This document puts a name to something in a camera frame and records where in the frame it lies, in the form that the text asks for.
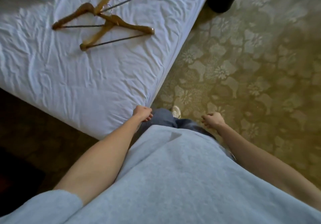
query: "mattress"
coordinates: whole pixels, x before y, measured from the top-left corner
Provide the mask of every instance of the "mattress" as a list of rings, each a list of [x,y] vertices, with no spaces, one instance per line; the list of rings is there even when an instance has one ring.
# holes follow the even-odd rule
[[[0,0],[0,87],[102,139],[136,105],[151,105],[205,0],[130,1],[112,13],[155,34],[82,52],[82,40],[99,28],[53,31],[51,25],[88,1],[95,6],[100,0]],[[103,23],[91,14],[70,22]],[[114,27],[100,41],[137,34]]]

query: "shoe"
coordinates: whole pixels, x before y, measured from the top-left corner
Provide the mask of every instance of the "shoe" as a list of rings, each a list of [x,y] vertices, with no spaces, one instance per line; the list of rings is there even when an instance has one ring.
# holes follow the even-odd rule
[[[180,109],[178,106],[173,106],[171,111],[172,111],[173,117],[178,119],[182,117],[182,113],[180,112]]]

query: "person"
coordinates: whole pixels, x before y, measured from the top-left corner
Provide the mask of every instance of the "person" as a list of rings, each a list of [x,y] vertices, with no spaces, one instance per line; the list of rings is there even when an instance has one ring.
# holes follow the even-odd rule
[[[180,119],[177,107],[171,114],[137,106],[52,191],[0,223],[321,223],[316,186],[245,140],[219,113],[202,118],[237,162],[210,133]]]

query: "dark floor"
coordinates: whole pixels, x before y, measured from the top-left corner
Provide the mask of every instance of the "dark floor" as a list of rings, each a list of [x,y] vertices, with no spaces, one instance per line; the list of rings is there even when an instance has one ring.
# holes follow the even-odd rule
[[[50,190],[97,142],[0,89],[0,147],[45,172],[38,192]]]

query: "man's right hand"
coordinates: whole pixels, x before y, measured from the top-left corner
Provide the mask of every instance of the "man's right hand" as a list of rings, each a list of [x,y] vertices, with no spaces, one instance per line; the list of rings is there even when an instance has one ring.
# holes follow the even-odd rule
[[[202,123],[208,129],[215,129],[217,130],[218,126],[225,125],[225,121],[222,115],[219,112],[209,113],[207,115],[202,116],[203,120]]]

